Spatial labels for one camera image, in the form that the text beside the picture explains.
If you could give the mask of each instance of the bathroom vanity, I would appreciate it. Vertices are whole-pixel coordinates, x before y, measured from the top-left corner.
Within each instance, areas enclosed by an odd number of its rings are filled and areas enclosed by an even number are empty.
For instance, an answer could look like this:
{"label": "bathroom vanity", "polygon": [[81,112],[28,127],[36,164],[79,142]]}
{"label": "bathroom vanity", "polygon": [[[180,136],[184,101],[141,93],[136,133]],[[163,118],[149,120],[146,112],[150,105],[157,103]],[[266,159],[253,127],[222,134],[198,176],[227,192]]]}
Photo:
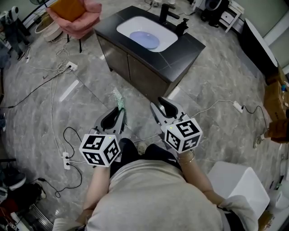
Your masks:
{"label": "bathroom vanity", "polygon": [[[175,88],[205,48],[188,33],[177,37],[175,25],[160,25],[158,20],[159,16],[130,6],[95,26],[109,69],[154,103]],[[146,29],[158,37],[159,47],[148,50],[129,38],[131,32]]]}

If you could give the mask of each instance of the soap dispenser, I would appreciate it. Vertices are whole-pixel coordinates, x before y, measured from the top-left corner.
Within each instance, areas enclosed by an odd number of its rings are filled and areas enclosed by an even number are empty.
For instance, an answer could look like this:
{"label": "soap dispenser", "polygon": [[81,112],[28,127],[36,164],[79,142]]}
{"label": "soap dispenser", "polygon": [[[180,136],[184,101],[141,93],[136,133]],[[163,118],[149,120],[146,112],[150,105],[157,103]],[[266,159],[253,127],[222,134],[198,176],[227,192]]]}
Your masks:
{"label": "soap dispenser", "polygon": [[184,21],[181,22],[180,24],[177,25],[177,28],[175,30],[175,33],[180,37],[182,36],[184,33],[186,33],[187,29],[189,28],[187,26],[187,21],[189,21],[187,18],[183,19]]}

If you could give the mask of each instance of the gray t-shirt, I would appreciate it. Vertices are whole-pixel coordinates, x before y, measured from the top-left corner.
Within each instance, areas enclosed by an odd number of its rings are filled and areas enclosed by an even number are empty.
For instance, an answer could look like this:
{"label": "gray t-shirt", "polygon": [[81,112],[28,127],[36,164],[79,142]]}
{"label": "gray t-shirt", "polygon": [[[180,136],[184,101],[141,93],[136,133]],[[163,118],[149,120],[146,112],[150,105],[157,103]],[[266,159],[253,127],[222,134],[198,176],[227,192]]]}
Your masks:
{"label": "gray t-shirt", "polygon": [[[244,197],[224,201],[222,206],[233,208],[245,230],[257,230],[254,212]],[[86,230],[222,231],[226,230],[224,217],[200,190],[186,183],[176,167],[138,160],[112,176],[109,192],[97,204]]]}

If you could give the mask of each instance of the wall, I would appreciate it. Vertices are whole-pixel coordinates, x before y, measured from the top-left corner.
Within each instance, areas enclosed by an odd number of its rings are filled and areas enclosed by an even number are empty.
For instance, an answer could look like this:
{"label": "wall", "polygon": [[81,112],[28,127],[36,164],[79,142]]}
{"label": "wall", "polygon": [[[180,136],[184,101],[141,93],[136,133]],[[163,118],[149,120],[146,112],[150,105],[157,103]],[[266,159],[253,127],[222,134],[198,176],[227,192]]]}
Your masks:
{"label": "wall", "polygon": [[284,0],[235,0],[244,9],[242,19],[248,18],[264,37],[285,15],[288,5]]}
{"label": "wall", "polygon": [[30,0],[0,0],[0,12],[10,10],[12,6],[19,8],[19,19],[25,19],[39,5],[34,5]]}
{"label": "wall", "polygon": [[289,28],[270,45],[270,49],[281,67],[289,64]]}

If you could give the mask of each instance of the pink chair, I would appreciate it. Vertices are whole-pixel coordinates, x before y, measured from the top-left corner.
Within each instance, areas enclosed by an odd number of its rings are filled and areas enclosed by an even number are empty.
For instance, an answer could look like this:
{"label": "pink chair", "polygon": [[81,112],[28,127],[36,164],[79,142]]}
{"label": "pink chair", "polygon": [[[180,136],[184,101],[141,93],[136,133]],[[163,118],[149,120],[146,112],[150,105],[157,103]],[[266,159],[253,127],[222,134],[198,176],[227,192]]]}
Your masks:
{"label": "pink chair", "polygon": [[67,33],[67,42],[69,42],[69,35],[79,39],[79,51],[81,53],[81,38],[90,32],[92,27],[100,21],[99,16],[102,10],[102,4],[96,3],[94,0],[79,1],[86,9],[86,12],[73,22],[59,17],[51,8],[46,8],[46,11],[60,28]]}

